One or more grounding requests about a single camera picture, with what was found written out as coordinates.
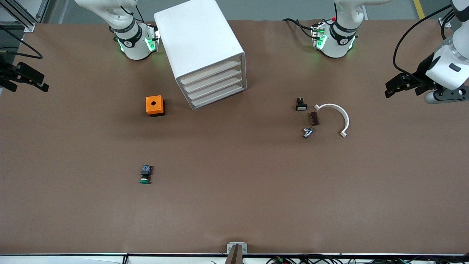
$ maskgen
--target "orange box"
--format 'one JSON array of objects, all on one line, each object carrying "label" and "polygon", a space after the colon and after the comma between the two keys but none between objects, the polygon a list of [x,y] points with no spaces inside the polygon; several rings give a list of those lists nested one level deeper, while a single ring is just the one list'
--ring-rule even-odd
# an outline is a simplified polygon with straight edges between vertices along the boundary
[{"label": "orange box", "polygon": [[166,115],[165,100],[161,95],[147,97],[145,106],[147,114],[151,117]]}]

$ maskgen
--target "white plastic drawer unit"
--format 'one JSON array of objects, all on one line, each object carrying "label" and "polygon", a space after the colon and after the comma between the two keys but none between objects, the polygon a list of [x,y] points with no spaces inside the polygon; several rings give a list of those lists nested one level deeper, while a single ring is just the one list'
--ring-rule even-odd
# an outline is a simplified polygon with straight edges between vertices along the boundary
[{"label": "white plastic drawer unit", "polygon": [[155,13],[174,78],[192,109],[246,90],[245,54],[215,0]]}]

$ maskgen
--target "metal fitting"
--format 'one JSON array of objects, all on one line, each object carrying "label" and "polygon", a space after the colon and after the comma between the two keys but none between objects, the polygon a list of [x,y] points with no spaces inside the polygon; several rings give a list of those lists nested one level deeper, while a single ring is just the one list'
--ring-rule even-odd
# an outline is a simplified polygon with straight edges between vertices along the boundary
[{"label": "metal fitting", "polygon": [[310,137],[311,134],[314,133],[314,129],[313,128],[304,128],[303,132],[304,132],[303,137],[307,139],[307,138]]}]

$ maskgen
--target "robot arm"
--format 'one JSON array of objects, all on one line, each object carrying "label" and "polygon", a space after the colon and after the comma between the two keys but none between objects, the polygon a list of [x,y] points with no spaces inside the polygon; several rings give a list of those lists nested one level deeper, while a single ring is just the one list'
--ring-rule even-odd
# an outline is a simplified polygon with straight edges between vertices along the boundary
[{"label": "robot arm", "polygon": [[332,23],[320,23],[313,28],[313,35],[319,40],[314,40],[316,49],[331,58],[343,57],[355,40],[355,34],[363,21],[364,12],[362,6],[381,5],[392,0],[334,0],[337,7],[337,17]]},{"label": "robot arm", "polygon": [[134,17],[122,10],[137,5],[137,0],[75,0],[75,2],[104,19],[113,29],[125,29]]},{"label": "robot arm", "polygon": [[469,2],[452,0],[453,11],[462,26],[447,38],[420,63],[413,74],[421,82],[401,73],[386,83],[386,97],[415,89],[417,95],[435,90],[425,95],[429,104],[467,101],[469,87],[464,82],[469,78]]},{"label": "robot arm", "polygon": [[116,34],[121,51],[132,60],[142,60],[157,51],[159,31],[152,25],[136,22],[124,8],[137,5],[137,0],[75,0],[104,19]]}]

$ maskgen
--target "black cable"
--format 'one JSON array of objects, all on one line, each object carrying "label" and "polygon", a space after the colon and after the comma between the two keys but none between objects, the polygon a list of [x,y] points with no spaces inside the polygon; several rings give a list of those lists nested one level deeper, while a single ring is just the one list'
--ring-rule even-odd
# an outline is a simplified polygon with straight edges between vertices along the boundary
[{"label": "black cable", "polygon": [[409,260],[409,261],[406,261],[406,262],[407,262],[407,263],[411,263],[412,261],[417,260],[417,259],[419,259],[419,258],[420,258],[420,256],[416,256],[416,257],[414,257],[413,259],[411,259],[411,260]]},{"label": "black cable", "polygon": [[370,263],[373,263],[373,264],[391,264],[391,263],[394,263],[394,261],[389,260],[389,259],[373,259],[373,261],[371,261]]},{"label": "black cable", "polygon": [[432,256],[424,256],[423,257],[425,260],[431,260],[431,261],[434,261],[436,264],[448,264],[449,262],[445,259],[442,259],[442,258],[436,258],[436,257],[432,257]]},{"label": "black cable", "polygon": [[439,12],[444,11],[444,10],[450,8],[450,7],[451,7],[451,5],[447,5],[447,6],[443,7],[443,8],[441,8],[441,9],[439,9],[439,10],[437,10],[437,11],[431,13],[430,15],[428,15],[428,16],[422,18],[422,19],[419,20],[417,23],[415,23],[413,26],[411,26],[411,27],[404,33],[404,35],[401,37],[401,39],[399,40],[399,42],[397,42],[396,49],[394,50],[394,55],[393,55],[393,65],[394,65],[394,67],[395,67],[398,71],[400,71],[400,72],[402,72],[402,73],[405,73],[405,74],[409,75],[410,77],[412,77],[414,80],[418,81],[419,83],[424,84],[424,82],[423,82],[422,80],[420,80],[419,78],[415,77],[415,76],[414,76],[413,74],[411,74],[410,72],[408,72],[408,71],[406,71],[406,70],[404,70],[404,69],[401,69],[399,66],[397,66],[397,64],[396,64],[396,55],[397,55],[397,51],[399,50],[399,46],[401,45],[401,43],[402,43],[402,41],[404,40],[404,38],[409,34],[410,31],[412,31],[412,29],[414,29],[416,26],[418,26],[418,25],[419,25],[420,23],[422,23],[423,21],[429,19],[430,17],[432,17],[432,16],[438,14]]},{"label": "black cable", "polygon": [[328,24],[329,26],[332,26],[332,25],[334,25],[334,22],[332,22],[332,23],[328,23],[327,21],[329,21],[329,20],[325,20],[325,19],[323,19],[323,20],[322,20],[322,22],[324,22],[324,23]]},{"label": "black cable", "polygon": [[442,39],[446,39],[446,36],[445,36],[445,27],[446,27],[446,24],[448,24],[451,19],[453,19],[455,16],[453,10],[449,11],[448,14],[446,14],[442,19],[441,19],[441,37]]},{"label": "black cable", "polygon": [[307,26],[305,26],[305,25],[300,24],[300,21],[299,21],[298,19],[297,19],[297,20],[293,20],[293,19],[291,19],[291,18],[285,18],[285,19],[282,19],[282,21],[291,21],[291,22],[295,23],[295,25],[299,26],[300,29],[301,29],[301,31],[303,31],[303,33],[304,33],[306,36],[308,36],[308,37],[310,37],[310,38],[312,38],[312,39],[319,39],[318,37],[313,37],[313,36],[311,36],[310,34],[308,34],[306,31],[304,31],[304,29],[311,30],[311,27],[307,27]]},{"label": "black cable", "polygon": [[37,56],[24,54],[24,53],[19,53],[19,52],[8,51],[8,50],[6,51],[7,54],[15,54],[15,55],[18,55],[18,56],[24,56],[24,57],[29,57],[29,58],[33,58],[33,59],[42,59],[43,58],[42,54],[39,53],[39,51],[37,51],[35,48],[31,47],[28,43],[24,42],[22,39],[17,37],[15,34],[11,33],[8,29],[3,27],[2,25],[0,25],[0,29],[4,30],[6,33],[8,33],[10,36],[15,38],[19,42],[25,44],[25,46],[30,48],[32,51],[34,51],[37,54]]},{"label": "black cable", "polygon": [[288,260],[291,264],[296,264],[296,262],[293,261],[293,259],[291,259],[291,258],[286,258],[286,260]]},{"label": "black cable", "polygon": [[[134,13],[133,13],[133,12],[129,12],[129,11],[125,10],[125,8],[124,8],[123,6],[120,6],[120,7],[121,7],[122,10],[124,10],[124,12],[126,12],[127,14],[132,15],[132,17],[134,16]],[[137,21],[140,21],[140,22],[142,22],[142,23],[145,23],[145,22],[143,21],[143,19],[140,20],[140,19],[137,19],[137,18],[135,18],[135,17],[134,17],[134,19],[137,20]]]},{"label": "black cable", "polygon": [[140,15],[140,18],[142,19],[142,21],[144,20],[144,17],[142,16],[142,13],[140,13],[140,10],[138,10],[138,6],[135,5],[135,8],[137,8],[137,12],[138,14]]},{"label": "black cable", "polygon": [[451,9],[444,17],[441,18],[441,21],[444,21],[448,16],[451,15],[452,12],[453,10]]},{"label": "black cable", "polygon": [[338,261],[340,264],[344,264],[340,259],[330,256],[330,259]]},{"label": "black cable", "polygon": [[459,263],[466,264],[466,262],[463,261],[462,259],[463,259],[463,258],[466,258],[466,259],[467,259],[468,255],[469,255],[469,253],[465,254],[464,256],[461,256],[460,258],[453,257],[453,259],[454,259],[455,261],[459,262]]},{"label": "black cable", "polygon": [[328,260],[330,260],[330,261],[332,262],[332,264],[337,264],[337,262],[336,262],[335,260],[338,260],[338,259],[333,258],[333,257],[326,256],[326,255],[321,255],[321,256],[318,257],[318,260],[315,261],[315,262],[312,262],[310,259],[308,259],[308,263],[309,263],[309,264],[318,264],[319,262],[324,261],[324,262],[326,262],[327,264],[331,264],[331,262],[329,262]]},{"label": "black cable", "polygon": [[441,25],[441,37],[443,39],[446,39],[446,36],[445,36],[445,27],[446,27],[446,24],[448,24],[456,15],[455,14],[452,14],[451,16],[447,17],[442,25]]}]

